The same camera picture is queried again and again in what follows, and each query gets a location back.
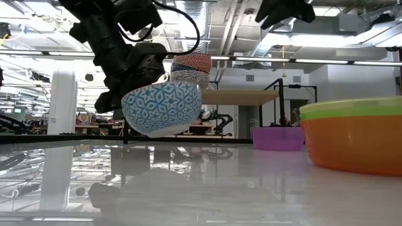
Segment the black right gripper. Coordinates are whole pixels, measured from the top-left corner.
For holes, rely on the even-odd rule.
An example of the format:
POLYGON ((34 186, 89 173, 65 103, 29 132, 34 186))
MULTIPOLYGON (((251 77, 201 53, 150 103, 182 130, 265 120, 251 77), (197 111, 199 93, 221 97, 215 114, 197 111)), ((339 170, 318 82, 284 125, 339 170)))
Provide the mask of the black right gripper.
POLYGON ((315 20, 313 6, 304 0, 261 0, 256 22, 262 22, 262 29, 265 30, 288 18, 296 18, 306 23, 315 20))

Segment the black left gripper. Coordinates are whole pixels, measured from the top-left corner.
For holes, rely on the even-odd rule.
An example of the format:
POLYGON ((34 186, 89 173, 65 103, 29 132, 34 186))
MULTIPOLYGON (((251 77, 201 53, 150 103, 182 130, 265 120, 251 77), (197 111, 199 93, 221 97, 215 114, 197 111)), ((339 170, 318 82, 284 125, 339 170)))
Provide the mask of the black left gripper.
POLYGON ((155 82, 165 72, 166 56, 167 50, 160 43, 125 45, 122 50, 110 53, 103 64, 104 83, 109 91, 101 93, 96 100, 97 113, 120 109, 126 93, 155 82))

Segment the orange blue-star ceramic bowl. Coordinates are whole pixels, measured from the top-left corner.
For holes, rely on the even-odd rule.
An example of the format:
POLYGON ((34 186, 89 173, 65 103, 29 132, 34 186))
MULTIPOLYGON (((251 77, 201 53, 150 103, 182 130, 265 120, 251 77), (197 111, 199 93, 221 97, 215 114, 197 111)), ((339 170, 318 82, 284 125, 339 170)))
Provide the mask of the orange blue-star ceramic bowl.
POLYGON ((127 93, 122 113, 135 131, 156 138, 186 131, 200 115, 202 89, 195 83, 154 83, 127 93))

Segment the blue-striped red-wave ceramic bowl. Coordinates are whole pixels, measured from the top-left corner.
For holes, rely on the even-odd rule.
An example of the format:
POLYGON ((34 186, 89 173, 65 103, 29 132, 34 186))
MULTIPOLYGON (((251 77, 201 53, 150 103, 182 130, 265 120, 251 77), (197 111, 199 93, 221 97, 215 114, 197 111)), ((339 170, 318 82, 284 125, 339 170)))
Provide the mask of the blue-striped red-wave ceramic bowl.
POLYGON ((173 63, 189 66, 209 73, 212 68, 212 57, 205 53, 189 53, 173 57, 173 63))

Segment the green plastic bowl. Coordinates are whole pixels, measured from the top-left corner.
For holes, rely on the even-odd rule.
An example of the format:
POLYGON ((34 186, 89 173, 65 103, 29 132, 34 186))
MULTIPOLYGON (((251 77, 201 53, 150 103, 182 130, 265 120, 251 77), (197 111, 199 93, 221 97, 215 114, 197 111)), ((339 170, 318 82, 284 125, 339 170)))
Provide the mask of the green plastic bowl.
POLYGON ((302 121, 355 116, 402 116, 402 96, 342 99, 300 107, 302 121))

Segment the purple plastic bowl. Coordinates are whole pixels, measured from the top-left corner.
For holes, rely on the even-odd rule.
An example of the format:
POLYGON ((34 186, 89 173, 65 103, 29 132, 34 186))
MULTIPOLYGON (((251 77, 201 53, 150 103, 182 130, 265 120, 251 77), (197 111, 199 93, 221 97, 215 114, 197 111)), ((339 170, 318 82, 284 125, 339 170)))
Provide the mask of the purple plastic bowl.
POLYGON ((302 151, 304 135, 300 127, 253 127, 254 147, 262 151, 302 151))

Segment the white round column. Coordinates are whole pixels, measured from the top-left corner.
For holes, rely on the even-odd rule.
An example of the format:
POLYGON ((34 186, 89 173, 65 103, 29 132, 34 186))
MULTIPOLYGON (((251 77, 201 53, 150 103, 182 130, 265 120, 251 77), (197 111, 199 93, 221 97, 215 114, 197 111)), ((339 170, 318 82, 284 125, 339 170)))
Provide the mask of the white round column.
POLYGON ((48 135, 73 133, 77 110, 78 81, 73 70, 53 72, 48 114, 48 135))

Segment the yellow hanging pendant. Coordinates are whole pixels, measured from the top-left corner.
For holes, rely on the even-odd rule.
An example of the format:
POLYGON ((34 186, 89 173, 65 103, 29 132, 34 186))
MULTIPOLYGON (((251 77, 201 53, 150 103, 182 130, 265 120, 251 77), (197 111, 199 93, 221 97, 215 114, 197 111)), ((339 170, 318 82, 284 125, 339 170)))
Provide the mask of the yellow hanging pendant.
MULTIPOLYGON (((282 48, 281 48, 281 53, 282 53, 282 58, 285 58, 285 45, 282 46, 282 48)), ((286 76, 286 62, 283 62, 282 69, 283 69, 282 77, 283 77, 283 78, 286 78, 286 77, 287 77, 287 76, 286 76)))

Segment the black metal stand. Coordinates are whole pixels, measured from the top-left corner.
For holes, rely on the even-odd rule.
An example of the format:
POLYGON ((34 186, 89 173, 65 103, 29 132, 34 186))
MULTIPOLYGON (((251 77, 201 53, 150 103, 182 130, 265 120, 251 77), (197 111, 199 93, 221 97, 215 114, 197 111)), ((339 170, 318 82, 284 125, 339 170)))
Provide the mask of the black metal stand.
MULTIPOLYGON (((306 86, 306 85, 297 85, 297 84, 291 84, 291 85, 283 85, 282 83, 279 85, 273 85, 273 90, 276 91, 276 88, 278 87, 278 93, 279 93, 279 101, 280 101, 280 118, 279 118, 279 123, 282 126, 282 119, 285 119, 285 113, 281 113, 281 109, 283 108, 283 111, 285 109, 285 101, 284 101, 284 93, 283 93, 283 89, 284 87, 287 87, 289 89, 301 89, 304 88, 307 91, 310 92, 309 88, 313 88, 314 89, 314 94, 310 93, 314 98, 315 98, 315 103, 318 102, 318 90, 317 90, 317 86, 306 86)), ((295 121, 295 123, 297 124, 297 126, 300 125, 300 121, 301 121, 301 114, 300 112, 297 111, 297 109, 293 109, 292 110, 292 114, 295 115, 295 117, 297 118, 297 121, 295 121)), ((274 120, 276 123, 276 100, 274 100, 274 120)))

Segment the orange plastic bowl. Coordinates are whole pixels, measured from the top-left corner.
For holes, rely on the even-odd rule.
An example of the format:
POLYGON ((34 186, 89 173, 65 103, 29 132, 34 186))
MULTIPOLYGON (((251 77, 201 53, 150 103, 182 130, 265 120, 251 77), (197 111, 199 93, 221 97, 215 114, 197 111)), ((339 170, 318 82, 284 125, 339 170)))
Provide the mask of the orange plastic bowl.
POLYGON ((402 176, 402 116, 309 119, 301 128, 308 157, 316 166, 402 176))

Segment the black metal rig frame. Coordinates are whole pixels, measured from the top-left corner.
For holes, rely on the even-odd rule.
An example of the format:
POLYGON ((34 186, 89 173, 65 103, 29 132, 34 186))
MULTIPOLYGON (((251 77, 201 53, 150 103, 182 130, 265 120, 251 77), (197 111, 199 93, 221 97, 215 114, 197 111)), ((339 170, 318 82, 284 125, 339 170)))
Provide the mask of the black metal rig frame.
MULTIPOLYGON (((93 59, 91 52, 78 51, 36 51, 36 50, 0 50, 0 55, 11 56, 35 56, 44 58, 76 58, 93 59)), ((212 60, 236 61, 236 62, 270 62, 270 63, 304 63, 320 65, 352 65, 367 67, 402 67, 402 62, 367 61, 367 60, 332 60, 332 59, 307 59, 307 58, 277 58, 255 56, 215 56, 212 60)))

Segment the wooden shelf with black frame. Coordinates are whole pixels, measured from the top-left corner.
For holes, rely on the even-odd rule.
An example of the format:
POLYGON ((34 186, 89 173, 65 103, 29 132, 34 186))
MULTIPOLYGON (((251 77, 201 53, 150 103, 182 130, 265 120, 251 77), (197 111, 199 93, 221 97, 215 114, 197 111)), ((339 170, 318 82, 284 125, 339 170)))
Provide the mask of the wooden shelf with black frame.
POLYGON ((274 90, 202 90, 203 105, 262 106, 279 97, 274 90))

